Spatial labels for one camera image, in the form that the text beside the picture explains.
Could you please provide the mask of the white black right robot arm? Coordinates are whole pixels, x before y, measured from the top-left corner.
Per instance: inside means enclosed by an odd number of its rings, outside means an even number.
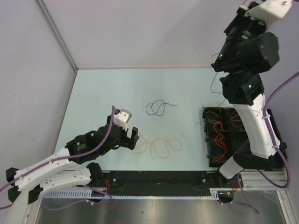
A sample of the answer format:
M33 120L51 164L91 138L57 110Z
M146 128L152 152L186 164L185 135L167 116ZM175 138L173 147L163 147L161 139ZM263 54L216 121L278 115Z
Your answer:
M244 125L248 140L219 168L215 181L227 187L243 169L268 169L280 145L265 109L260 74L279 61L278 38L267 30L274 11L251 2L239 6L225 29L226 40L212 68L225 72L220 79L223 96L232 104Z

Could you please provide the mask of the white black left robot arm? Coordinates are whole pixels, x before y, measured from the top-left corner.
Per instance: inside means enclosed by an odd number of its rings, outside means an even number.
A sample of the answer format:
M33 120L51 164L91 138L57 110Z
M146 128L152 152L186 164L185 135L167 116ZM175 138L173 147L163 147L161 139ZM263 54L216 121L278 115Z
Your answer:
M121 110L109 115L105 126L75 137L43 161L24 169L7 169L6 179L12 186L7 191L9 201L15 202L24 191L28 192L28 204L31 204L59 188L101 185L104 176L94 160L120 147L133 150L139 140L136 127L127 136L130 118L129 112Z

